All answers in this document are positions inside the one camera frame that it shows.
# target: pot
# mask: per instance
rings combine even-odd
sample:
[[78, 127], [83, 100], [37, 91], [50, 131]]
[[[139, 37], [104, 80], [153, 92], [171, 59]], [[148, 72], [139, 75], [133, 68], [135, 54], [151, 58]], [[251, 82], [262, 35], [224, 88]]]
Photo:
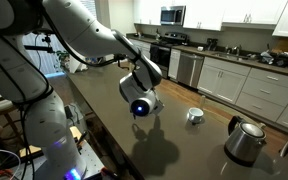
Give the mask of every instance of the pot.
[[228, 134], [229, 138], [224, 146], [226, 155], [240, 165], [252, 166], [266, 144], [264, 131], [243, 118], [234, 116], [228, 125]]

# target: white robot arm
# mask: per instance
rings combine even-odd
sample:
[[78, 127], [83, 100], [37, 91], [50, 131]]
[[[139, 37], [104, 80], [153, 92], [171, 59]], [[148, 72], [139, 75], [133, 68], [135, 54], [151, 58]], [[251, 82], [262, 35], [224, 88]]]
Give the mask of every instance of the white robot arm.
[[[119, 32], [102, 26], [77, 0], [0, 0], [0, 94], [25, 109], [27, 139], [42, 147], [48, 163], [40, 169], [51, 170], [48, 179], [72, 172], [83, 177], [86, 164], [67, 126], [63, 102], [33, 66], [21, 41], [23, 34], [42, 26], [43, 17], [75, 59], [79, 60], [69, 46], [86, 57], [126, 54], [139, 67], [120, 81], [120, 92], [136, 116], [163, 109], [154, 92], [161, 70]], [[38, 173], [37, 179], [44, 179], [43, 174]]]

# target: kitchen sink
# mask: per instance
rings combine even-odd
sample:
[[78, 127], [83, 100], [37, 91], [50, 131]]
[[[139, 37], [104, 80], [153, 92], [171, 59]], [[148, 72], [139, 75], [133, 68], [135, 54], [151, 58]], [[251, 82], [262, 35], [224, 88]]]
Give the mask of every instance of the kitchen sink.
[[237, 56], [235, 54], [227, 54], [227, 53], [214, 53], [212, 54], [213, 56], [218, 56], [218, 57], [222, 57], [222, 58], [226, 58], [229, 60], [241, 60], [241, 59], [248, 59], [248, 57], [246, 56]]

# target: countertop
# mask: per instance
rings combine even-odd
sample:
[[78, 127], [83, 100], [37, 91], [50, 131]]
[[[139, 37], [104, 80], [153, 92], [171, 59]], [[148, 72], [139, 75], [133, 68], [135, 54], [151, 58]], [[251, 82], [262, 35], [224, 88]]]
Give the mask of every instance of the countertop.
[[227, 125], [205, 115], [193, 126], [187, 121], [190, 107], [162, 92], [157, 91], [165, 104], [159, 116], [134, 120], [119, 93], [126, 74], [108, 65], [68, 77], [145, 179], [285, 179], [288, 161], [278, 150], [266, 154], [264, 147], [253, 168], [238, 165], [224, 153]]
[[[131, 37], [130, 36], [128, 38], [138, 40], [138, 41], [147, 42], [147, 43], [156, 42], [155, 39], [146, 38], [146, 37], [138, 38], [138, 37]], [[203, 56], [207, 56], [207, 57], [212, 57], [215, 59], [219, 59], [219, 60], [223, 60], [223, 61], [227, 61], [227, 62], [231, 62], [231, 63], [235, 63], [235, 64], [241, 64], [241, 65], [245, 65], [245, 66], [249, 66], [249, 67], [253, 67], [253, 68], [263, 69], [263, 70], [267, 70], [267, 71], [271, 71], [271, 72], [275, 72], [275, 73], [279, 73], [279, 74], [283, 74], [283, 75], [288, 76], [288, 68], [281, 68], [281, 67], [272, 66], [272, 65], [268, 65], [268, 64], [262, 64], [262, 63], [257, 62], [257, 60], [238, 60], [238, 61], [237, 60], [228, 60], [226, 58], [212, 55], [212, 54], [217, 53], [216, 51], [197, 51], [197, 47], [192, 47], [192, 46], [173, 46], [172, 49], [177, 49], [180, 51], [193, 53], [196, 55], [203, 55]]]

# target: kettle lid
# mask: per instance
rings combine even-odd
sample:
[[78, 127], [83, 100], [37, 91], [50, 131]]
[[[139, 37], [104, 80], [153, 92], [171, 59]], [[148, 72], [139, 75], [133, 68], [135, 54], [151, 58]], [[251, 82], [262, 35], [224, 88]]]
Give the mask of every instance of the kettle lid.
[[246, 132], [247, 134], [257, 137], [257, 138], [262, 138], [264, 137], [264, 132], [262, 129], [260, 129], [259, 127], [255, 126], [254, 124], [250, 124], [250, 123], [242, 123], [241, 124], [241, 128], [244, 132]]

